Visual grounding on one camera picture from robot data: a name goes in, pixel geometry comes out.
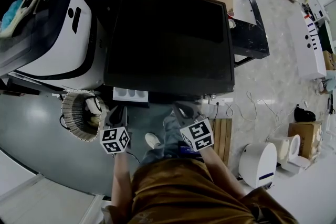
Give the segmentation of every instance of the desk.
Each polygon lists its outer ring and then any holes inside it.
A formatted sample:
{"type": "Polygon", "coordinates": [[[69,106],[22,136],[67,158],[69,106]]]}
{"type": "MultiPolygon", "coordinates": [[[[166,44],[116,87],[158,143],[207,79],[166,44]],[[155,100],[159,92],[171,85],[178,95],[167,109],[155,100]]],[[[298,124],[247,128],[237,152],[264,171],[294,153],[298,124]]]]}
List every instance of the desk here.
{"type": "Polygon", "coordinates": [[[256,24],[235,19],[236,27],[231,29],[233,52],[246,56],[235,62],[235,67],[243,65],[253,59],[269,56],[269,48],[263,21],[256,0],[250,0],[256,24]]]}

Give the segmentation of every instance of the black bag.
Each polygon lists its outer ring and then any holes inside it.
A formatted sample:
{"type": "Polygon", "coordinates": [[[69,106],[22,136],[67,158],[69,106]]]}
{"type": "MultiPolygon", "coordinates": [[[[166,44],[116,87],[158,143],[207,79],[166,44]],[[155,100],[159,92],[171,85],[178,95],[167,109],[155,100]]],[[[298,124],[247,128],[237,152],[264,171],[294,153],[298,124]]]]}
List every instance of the black bag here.
{"type": "Polygon", "coordinates": [[[294,118],[297,122],[316,121],[316,116],[313,112],[301,109],[298,104],[294,110],[294,118]]]}

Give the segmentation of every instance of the white floor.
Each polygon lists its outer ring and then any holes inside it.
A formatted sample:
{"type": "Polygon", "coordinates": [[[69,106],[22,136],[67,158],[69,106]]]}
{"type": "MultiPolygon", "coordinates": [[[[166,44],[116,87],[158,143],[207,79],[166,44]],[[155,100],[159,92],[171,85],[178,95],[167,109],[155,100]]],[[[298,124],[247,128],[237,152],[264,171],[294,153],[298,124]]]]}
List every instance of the white floor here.
{"type": "MultiPolygon", "coordinates": [[[[304,100],[309,106],[308,110],[316,114],[317,120],[322,119],[329,97],[316,95],[316,84],[298,77],[295,51],[286,19],[300,5],[289,0],[256,1],[268,38],[270,56],[235,68],[235,91],[223,96],[228,104],[238,104],[243,116],[248,119],[243,119],[239,108],[232,105],[234,115],[229,168],[236,175],[241,152],[247,144],[263,142],[269,135],[287,136],[288,124],[294,122],[294,113],[290,112],[296,104],[307,109],[304,100]],[[257,116],[247,92],[252,94],[257,116]]],[[[217,106],[205,105],[204,112],[213,118],[217,106]]],[[[230,118],[226,112],[229,116],[232,114],[228,105],[219,106],[217,118],[230,118]]]]}

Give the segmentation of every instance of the brown shirt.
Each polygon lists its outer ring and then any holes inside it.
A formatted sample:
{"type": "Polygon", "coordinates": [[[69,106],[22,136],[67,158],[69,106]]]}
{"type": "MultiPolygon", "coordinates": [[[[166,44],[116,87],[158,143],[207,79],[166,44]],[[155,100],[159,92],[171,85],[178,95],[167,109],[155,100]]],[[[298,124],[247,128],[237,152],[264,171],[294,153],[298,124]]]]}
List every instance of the brown shirt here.
{"type": "MultiPolygon", "coordinates": [[[[129,224],[297,223],[262,188],[241,200],[217,187],[205,167],[192,159],[166,159],[138,169],[129,224]]],[[[117,214],[108,206],[105,212],[117,214]]]]}

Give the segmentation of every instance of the blue cloth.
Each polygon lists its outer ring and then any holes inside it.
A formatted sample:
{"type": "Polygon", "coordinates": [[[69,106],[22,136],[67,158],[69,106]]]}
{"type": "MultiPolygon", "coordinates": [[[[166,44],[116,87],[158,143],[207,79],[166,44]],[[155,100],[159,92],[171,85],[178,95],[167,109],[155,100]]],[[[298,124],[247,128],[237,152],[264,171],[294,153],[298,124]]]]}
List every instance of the blue cloth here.
{"type": "Polygon", "coordinates": [[[183,141],[183,139],[180,134],[179,123],[173,112],[163,120],[163,129],[163,144],[160,144],[153,150],[147,151],[140,163],[140,167],[156,163],[164,158],[180,158],[178,142],[183,141]]]}
{"type": "Polygon", "coordinates": [[[327,70],[325,88],[328,92],[336,89],[336,71],[327,70]]]}
{"type": "Polygon", "coordinates": [[[16,0],[10,5],[8,11],[2,17],[1,31],[5,30],[11,24],[21,3],[22,0],[16,0]]]}

